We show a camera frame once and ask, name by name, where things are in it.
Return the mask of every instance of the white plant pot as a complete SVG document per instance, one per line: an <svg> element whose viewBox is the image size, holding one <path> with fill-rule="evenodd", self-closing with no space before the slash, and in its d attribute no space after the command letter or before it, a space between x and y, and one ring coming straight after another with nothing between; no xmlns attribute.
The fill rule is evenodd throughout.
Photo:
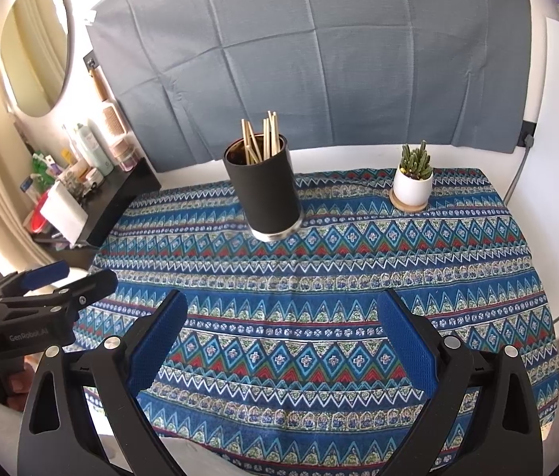
<svg viewBox="0 0 559 476"><path fill-rule="evenodd" d="M398 167L394 175L392 189L396 198L398 198L401 203L410 207L417 207L425 205L429 200L429 195L432 193L433 182L433 173L430 175L429 179L417 181L403 174L401 172L401 167Z"/></svg>

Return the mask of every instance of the potted plant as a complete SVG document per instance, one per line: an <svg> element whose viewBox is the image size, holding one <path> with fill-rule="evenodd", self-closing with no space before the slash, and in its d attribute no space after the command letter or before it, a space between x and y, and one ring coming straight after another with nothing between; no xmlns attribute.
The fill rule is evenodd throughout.
<svg viewBox="0 0 559 476"><path fill-rule="evenodd" d="M429 164L430 155L423 141L419 148L410 150L408 144L402 147L401 163L394 175L392 203L403 211L424 209L432 192L434 169Z"/></svg>

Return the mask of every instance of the black side table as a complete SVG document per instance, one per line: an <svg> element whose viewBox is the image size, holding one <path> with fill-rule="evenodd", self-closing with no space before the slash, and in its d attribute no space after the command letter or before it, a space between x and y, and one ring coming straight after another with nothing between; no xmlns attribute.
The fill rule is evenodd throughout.
<svg viewBox="0 0 559 476"><path fill-rule="evenodd" d="M48 233L32 235L33 241L43 246L53 257L67 261L71 267L87 270L96 251L130 203L138 195L157 192L160 188L160 182L145 159L141 159L129 172L116 166L101 187L82 202L88 219L75 244L76 248L56 251L52 246L65 243L66 240L62 236L53 238Z"/></svg>

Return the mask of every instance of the silver container base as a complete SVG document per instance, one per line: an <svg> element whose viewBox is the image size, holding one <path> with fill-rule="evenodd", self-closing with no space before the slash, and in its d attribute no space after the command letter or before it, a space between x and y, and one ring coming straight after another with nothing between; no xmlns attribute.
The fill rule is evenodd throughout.
<svg viewBox="0 0 559 476"><path fill-rule="evenodd" d="M271 233L271 234L261 233L253 229L251 226L249 226L249 229L251 230L252 235L255 236L255 238L257 238L261 242L265 242L265 243L278 242L280 240L283 240L284 238L288 238L291 234L297 232L299 228L302 226L303 221L304 221L304 210L302 210L302 212L299 214L299 218L295 223L293 223L293 225L291 225L288 229L284 229L283 231L280 231L278 233Z"/></svg>

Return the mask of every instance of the succulent plant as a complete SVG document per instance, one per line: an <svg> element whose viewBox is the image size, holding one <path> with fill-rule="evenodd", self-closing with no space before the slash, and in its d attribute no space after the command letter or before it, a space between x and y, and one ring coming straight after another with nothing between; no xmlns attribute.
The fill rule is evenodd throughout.
<svg viewBox="0 0 559 476"><path fill-rule="evenodd" d="M429 179L434 169L429 164L431 156L425 150L427 143L423 140L419 148L410 150L408 144L402 146L401 173L410 179L424 181Z"/></svg>

